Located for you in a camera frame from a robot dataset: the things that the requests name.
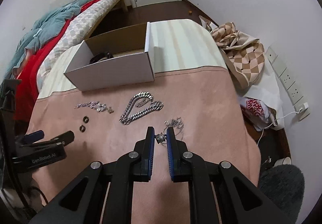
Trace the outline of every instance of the bed frame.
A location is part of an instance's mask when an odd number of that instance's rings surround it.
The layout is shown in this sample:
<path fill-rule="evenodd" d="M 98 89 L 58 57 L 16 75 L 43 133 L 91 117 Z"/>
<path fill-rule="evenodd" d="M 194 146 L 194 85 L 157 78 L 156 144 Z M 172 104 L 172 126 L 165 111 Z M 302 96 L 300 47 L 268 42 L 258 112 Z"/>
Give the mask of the bed frame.
<path fill-rule="evenodd" d="M 124 0 L 116 0 L 114 2 L 114 4 L 98 19 L 98 21 L 95 23 L 95 25 L 93 25 L 93 27 L 91 27 L 91 29 L 85 35 L 84 40 L 90 38 L 91 34 L 94 32 L 94 30 L 97 28 L 97 26 L 101 23 L 103 18 L 105 18 L 107 13 L 109 13 L 113 9 L 118 9 L 118 8 L 122 8 L 124 13 L 128 12 L 128 8 L 125 4 L 125 1 Z"/>

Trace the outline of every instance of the open box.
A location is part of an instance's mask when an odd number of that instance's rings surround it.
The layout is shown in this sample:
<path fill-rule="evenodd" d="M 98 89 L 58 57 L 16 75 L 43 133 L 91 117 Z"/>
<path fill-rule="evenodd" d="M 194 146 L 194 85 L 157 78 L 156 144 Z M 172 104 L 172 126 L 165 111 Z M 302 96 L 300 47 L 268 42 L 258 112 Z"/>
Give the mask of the open box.
<path fill-rule="evenodd" d="M 107 51 L 114 58 L 89 65 L 93 56 Z M 150 22 L 84 40 L 64 74 L 80 91 L 154 81 Z"/>

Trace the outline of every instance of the pink blanket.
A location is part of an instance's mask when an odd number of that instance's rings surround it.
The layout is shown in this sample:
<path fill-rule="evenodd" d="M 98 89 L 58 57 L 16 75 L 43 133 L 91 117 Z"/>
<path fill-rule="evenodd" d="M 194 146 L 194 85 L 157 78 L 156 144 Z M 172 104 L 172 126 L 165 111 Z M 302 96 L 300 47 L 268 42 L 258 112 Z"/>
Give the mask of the pink blanket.
<path fill-rule="evenodd" d="M 120 116 L 140 91 L 149 91 L 164 107 L 124 126 Z M 106 103 L 115 112 L 74 109 L 90 101 Z M 257 185 L 260 152 L 246 131 L 241 113 L 230 75 L 220 67 L 157 73 L 153 83 L 54 93 L 36 102 L 28 132 L 41 129 L 47 140 L 72 130 L 75 141 L 65 148 L 66 159 L 39 169 L 33 177 L 51 200 L 92 161 L 115 161 L 145 138 L 148 126 L 157 134 L 163 131 L 166 120 L 181 117 L 185 124 L 183 141 L 190 151 L 206 161 L 230 161 Z M 83 123 L 84 116 L 89 117 L 89 123 Z M 82 124 L 86 126 L 84 133 L 79 131 Z M 190 223 L 188 185 L 171 182 L 166 146 L 155 145 L 151 181 L 134 184 L 132 223 Z"/>

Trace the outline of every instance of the white cup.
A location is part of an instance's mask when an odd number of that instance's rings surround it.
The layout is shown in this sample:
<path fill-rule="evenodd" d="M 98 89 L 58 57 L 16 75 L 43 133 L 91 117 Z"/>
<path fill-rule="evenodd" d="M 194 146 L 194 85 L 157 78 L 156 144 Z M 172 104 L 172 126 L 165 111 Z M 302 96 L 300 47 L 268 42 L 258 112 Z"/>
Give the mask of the white cup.
<path fill-rule="evenodd" d="M 278 161 L 275 162 L 274 167 L 279 166 L 279 165 L 291 165 L 292 164 L 292 160 L 290 157 L 286 157 L 283 159 L 280 159 Z"/>

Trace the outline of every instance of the wooden floor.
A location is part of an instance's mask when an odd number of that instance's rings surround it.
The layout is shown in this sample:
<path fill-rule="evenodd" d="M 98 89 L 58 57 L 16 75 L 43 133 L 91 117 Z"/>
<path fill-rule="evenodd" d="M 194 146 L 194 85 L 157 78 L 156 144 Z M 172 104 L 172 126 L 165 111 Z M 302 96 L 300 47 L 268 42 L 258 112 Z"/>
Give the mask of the wooden floor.
<path fill-rule="evenodd" d="M 212 20 L 187 0 L 153 4 L 134 9 L 129 7 L 127 13 L 124 13 L 121 9 L 117 9 L 111 11 L 102 20 L 91 36 L 93 37 L 111 30 L 145 22 L 191 19 L 198 24 L 201 24 L 199 15 Z M 262 132 L 257 132 L 246 118 L 244 118 L 244 121 L 249 135 L 257 142 Z M 262 155 L 262 163 L 268 156 L 272 158 L 272 162 L 263 164 L 262 169 L 272 167 L 275 161 L 280 158 L 290 157 L 289 146 L 284 130 L 265 130 L 259 147 Z"/>
<path fill-rule="evenodd" d="M 128 13 L 122 10 L 111 11 L 97 26 L 92 33 L 92 37 L 123 27 L 146 22 L 156 22 L 163 20 L 191 19 L 201 24 L 199 15 L 210 19 L 200 9 L 187 1 L 173 1 L 158 3 L 138 8 L 129 8 Z"/>

